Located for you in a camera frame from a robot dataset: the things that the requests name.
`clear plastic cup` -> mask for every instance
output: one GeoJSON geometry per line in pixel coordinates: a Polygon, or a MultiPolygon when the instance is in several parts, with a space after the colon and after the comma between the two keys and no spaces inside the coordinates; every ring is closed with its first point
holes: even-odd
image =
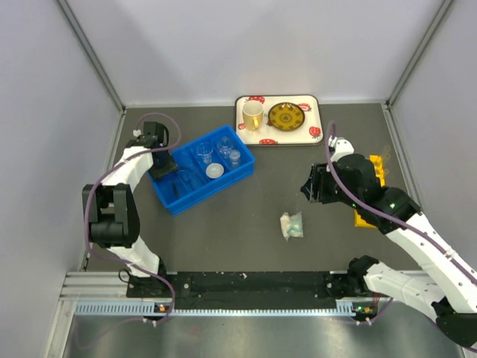
{"type": "Polygon", "coordinates": [[[233,144],[230,138],[228,136],[223,136],[221,141],[217,143],[217,149],[222,157],[228,158],[230,151],[233,149],[233,144]]]}
{"type": "Polygon", "coordinates": [[[230,165],[232,166],[232,168],[237,168],[240,166],[240,151],[237,151],[237,150],[233,150],[233,151],[230,151],[230,155],[229,155],[229,158],[230,158],[230,165]]]}
{"type": "Polygon", "coordinates": [[[209,142],[199,144],[197,155],[205,164],[210,164],[212,162],[212,145],[209,142]]]}

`mug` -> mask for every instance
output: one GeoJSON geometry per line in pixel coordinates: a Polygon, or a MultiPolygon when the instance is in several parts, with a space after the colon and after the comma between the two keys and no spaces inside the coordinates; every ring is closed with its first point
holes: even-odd
{"type": "Polygon", "coordinates": [[[260,127],[263,118],[263,106],[259,101],[247,101],[241,110],[244,117],[245,127],[249,131],[255,131],[260,127]]]}

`gray wall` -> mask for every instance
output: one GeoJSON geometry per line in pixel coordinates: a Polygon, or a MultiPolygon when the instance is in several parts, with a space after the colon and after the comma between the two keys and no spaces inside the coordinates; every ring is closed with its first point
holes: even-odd
{"type": "Polygon", "coordinates": [[[52,0],[0,11],[0,356],[39,357],[118,113],[52,0]]]}
{"type": "Polygon", "coordinates": [[[457,0],[395,115],[431,223],[477,267],[477,1],[457,0]]]}
{"type": "Polygon", "coordinates": [[[441,0],[69,0],[126,104],[385,99],[441,0]]]}

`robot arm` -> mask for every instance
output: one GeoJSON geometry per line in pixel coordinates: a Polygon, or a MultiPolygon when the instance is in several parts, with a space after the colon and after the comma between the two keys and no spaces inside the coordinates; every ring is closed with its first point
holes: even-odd
{"type": "Polygon", "coordinates": [[[355,197],[380,212],[405,222],[432,239],[384,219],[355,203],[336,183],[327,164],[315,164],[301,191],[311,201],[342,202],[356,208],[368,223],[403,248],[434,283],[395,271],[371,257],[350,263],[348,273],[357,291],[378,292],[420,311],[454,342],[469,347],[477,342],[477,274],[442,239],[420,207],[398,188],[381,186],[373,164],[344,138],[330,138],[331,161],[343,184],[355,197]]]}
{"type": "MultiPolygon", "coordinates": [[[[144,132],[144,135],[127,144],[119,160],[124,165],[102,180],[89,213],[90,241],[130,262],[131,274],[136,277],[149,275],[134,268],[133,264],[157,273],[160,259],[149,250],[139,235],[140,223],[133,200],[134,189],[147,171],[153,177],[160,178],[177,168],[166,151],[145,153],[127,161],[135,153],[164,146],[165,136],[168,138],[167,128],[160,123],[146,122],[144,132]]],[[[83,209],[91,188],[92,185],[83,188],[83,209]]]]}

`plastic bag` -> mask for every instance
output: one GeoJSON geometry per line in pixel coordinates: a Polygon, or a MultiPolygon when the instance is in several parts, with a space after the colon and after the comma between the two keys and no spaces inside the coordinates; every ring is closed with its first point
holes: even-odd
{"type": "Polygon", "coordinates": [[[282,234],[286,241],[291,237],[303,237],[303,222],[301,213],[290,216],[288,213],[283,213],[280,218],[280,225],[282,226],[282,234]]]}

